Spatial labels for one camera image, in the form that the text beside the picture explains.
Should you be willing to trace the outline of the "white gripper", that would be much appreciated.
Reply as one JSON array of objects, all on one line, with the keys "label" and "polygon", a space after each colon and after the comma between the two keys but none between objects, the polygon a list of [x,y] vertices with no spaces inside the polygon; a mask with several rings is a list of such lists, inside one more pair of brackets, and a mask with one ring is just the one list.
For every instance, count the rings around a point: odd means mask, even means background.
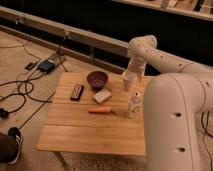
[{"label": "white gripper", "polygon": [[146,61],[138,56],[133,56],[130,59],[128,67],[127,67],[127,69],[130,72],[134,72],[137,74],[137,78],[139,82],[142,82],[143,80],[145,68],[146,68]]}]

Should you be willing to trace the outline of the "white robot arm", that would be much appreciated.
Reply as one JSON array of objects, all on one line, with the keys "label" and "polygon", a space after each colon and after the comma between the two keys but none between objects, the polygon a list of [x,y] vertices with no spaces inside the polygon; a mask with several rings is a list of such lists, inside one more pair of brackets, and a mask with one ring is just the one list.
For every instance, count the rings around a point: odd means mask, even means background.
[{"label": "white robot arm", "polygon": [[195,116],[213,110],[213,67],[159,50],[153,35],[131,39],[128,55],[129,73],[160,72],[143,98],[147,171],[202,171]]}]

